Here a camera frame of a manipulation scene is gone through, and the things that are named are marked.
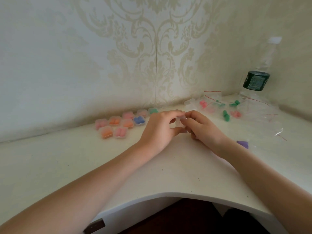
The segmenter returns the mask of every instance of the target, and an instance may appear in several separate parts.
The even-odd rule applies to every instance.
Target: desk surface
[[[248,140],[256,156],[312,193],[312,123],[281,113],[285,141],[268,135],[262,127],[251,127],[252,123],[207,116],[232,139]],[[116,157],[137,142],[143,130],[129,130],[124,140],[102,140],[91,124],[0,144],[0,223]],[[165,196],[213,201],[271,216],[232,166],[189,134],[175,137],[164,151],[136,171],[101,214]]]

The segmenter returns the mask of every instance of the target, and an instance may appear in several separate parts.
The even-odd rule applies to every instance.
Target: damask pattern wallpaper
[[[263,94],[312,115],[312,0],[0,0],[0,141],[239,92],[282,36]]]

